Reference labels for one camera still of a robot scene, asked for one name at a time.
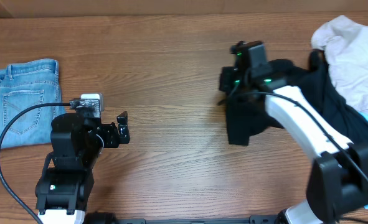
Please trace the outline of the black t-shirt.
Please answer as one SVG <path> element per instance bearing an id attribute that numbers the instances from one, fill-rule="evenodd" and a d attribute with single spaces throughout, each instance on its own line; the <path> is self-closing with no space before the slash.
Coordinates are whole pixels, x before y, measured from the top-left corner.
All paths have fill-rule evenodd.
<path id="1" fill-rule="evenodd" d="M 368 144 L 368 121 L 333 87 L 317 51 L 307 70 L 287 59 L 267 61 L 263 49 L 239 47 L 232 54 L 242 79 L 221 101 L 230 144 L 246 146 L 269 127 L 286 129 L 312 152 L 329 138 L 342 148 Z"/>

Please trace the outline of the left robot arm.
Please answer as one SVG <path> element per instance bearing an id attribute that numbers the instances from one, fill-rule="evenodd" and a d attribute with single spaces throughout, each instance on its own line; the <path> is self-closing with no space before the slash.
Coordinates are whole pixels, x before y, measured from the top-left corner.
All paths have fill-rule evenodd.
<path id="1" fill-rule="evenodd" d="M 128 114 L 103 124 L 88 113 L 65 113 L 51 122 L 53 151 L 35 188 L 42 223 L 83 223 L 93 185 L 93 167 L 105 148 L 128 144 Z"/>

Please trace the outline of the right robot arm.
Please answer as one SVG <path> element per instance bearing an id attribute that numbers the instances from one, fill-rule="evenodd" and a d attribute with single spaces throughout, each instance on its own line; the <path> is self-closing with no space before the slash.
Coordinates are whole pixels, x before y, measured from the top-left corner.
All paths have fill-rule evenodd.
<path id="1" fill-rule="evenodd" d="M 305 70 L 268 60 L 261 41 L 240 41 L 230 53 L 234 64 L 219 81 L 229 143 L 283 128 L 311 161 L 305 200 L 250 223 L 338 223 L 368 205 L 368 122 L 333 89 L 320 54 Z"/>

